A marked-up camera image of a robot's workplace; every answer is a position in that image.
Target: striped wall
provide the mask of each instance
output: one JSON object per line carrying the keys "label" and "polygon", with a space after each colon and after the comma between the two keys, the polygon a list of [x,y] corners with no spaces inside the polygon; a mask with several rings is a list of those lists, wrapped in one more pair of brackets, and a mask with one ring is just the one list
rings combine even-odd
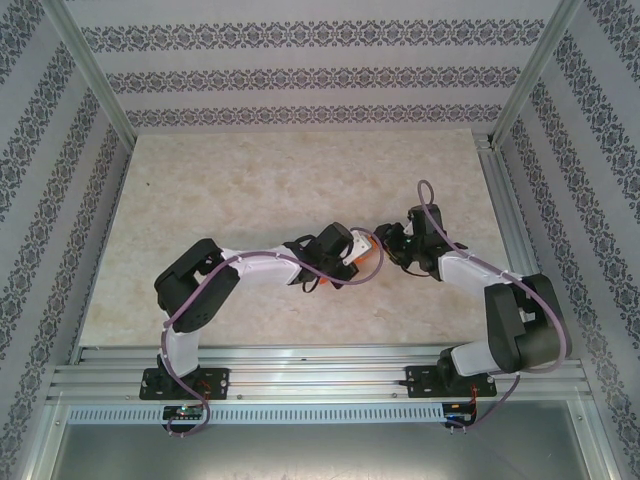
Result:
{"label": "striped wall", "polygon": [[586,0],[502,146],[623,478],[640,478],[640,2]]}
{"label": "striped wall", "polygon": [[557,1],[67,5],[140,133],[488,133]]}
{"label": "striped wall", "polygon": [[129,155],[40,3],[0,1],[0,479],[69,360]]}

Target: wall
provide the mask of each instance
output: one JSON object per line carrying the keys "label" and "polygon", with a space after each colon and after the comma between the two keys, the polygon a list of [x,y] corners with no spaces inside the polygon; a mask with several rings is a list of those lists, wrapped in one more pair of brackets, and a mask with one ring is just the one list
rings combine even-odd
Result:
{"label": "wall", "polygon": [[503,145],[623,478],[640,478],[639,26],[638,0],[586,0]]}
{"label": "wall", "polygon": [[140,133],[488,133],[557,2],[67,5]]}
{"label": "wall", "polygon": [[41,5],[0,1],[0,479],[69,361],[129,155]]}

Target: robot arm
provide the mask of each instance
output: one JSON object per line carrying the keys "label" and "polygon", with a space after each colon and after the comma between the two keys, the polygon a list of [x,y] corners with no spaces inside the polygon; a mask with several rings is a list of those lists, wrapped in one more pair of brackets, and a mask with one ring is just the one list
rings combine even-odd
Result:
{"label": "robot arm", "polygon": [[[158,304],[170,317],[200,285],[196,272],[204,276],[223,261],[240,258],[225,266],[169,328],[168,358],[162,363],[168,360],[181,378],[198,368],[200,331],[240,282],[245,285],[305,285],[319,280],[314,273],[279,255],[297,258],[333,278],[351,280],[358,273],[354,262],[370,249],[371,243],[364,234],[349,231],[339,223],[329,225],[317,237],[306,235],[266,251],[273,256],[242,258],[244,252],[219,248],[211,239],[200,240],[154,283]],[[342,285],[334,283],[334,287],[341,288]]]}
{"label": "robot arm", "polygon": [[[437,205],[427,208],[438,226],[442,217]],[[456,285],[467,293],[484,298],[488,340],[444,350],[438,372],[445,384],[454,387],[463,377],[482,373],[513,373],[553,361],[560,352],[560,339],[546,312],[516,285],[468,257],[454,251],[426,217],[422,206],[409,210],[409,223],[380,225],[375,234],[391,261],[408,271],[413,262],[437,281]],[[456,246],[462,250],[466,247]],[[551,282],[541,274],[511,273],[536,292],[559,313]],[[565,337],[568,339],[564,322]]]}

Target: enclosure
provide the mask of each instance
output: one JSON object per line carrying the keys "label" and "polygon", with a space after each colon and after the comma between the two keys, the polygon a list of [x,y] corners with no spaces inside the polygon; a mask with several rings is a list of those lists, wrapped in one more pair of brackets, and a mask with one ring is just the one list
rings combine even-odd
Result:
{"label": "enclosure", "polygon": [[[640,478],[638,0],[0,9],[0,478]],[[406,223],[421,179],[454,241],[551,281],[562,366],[416,398],[407,369],[490,341],[488,314],[385,257],[364,285],[240,285],[199,339],[228,372],[212,425],[168,438],[180,402],[139,398],[156,278],[203,238]]]}

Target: beige tile floor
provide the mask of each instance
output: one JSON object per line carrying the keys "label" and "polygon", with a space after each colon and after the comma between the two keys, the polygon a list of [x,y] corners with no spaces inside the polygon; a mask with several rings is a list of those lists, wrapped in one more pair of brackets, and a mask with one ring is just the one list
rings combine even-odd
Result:
{"label": "beige tile floor", "polygon": [[[200,238],[260,249],[334,221],[404,222],[420,178],[433,183],[450,235],[506,267],[469,130],[141,136],[81,344],[157,345],[153,281]],[[240,285],[201,344],[438,344],[482,338],[484,318],[481,300],[387,263],[339,291]]]}

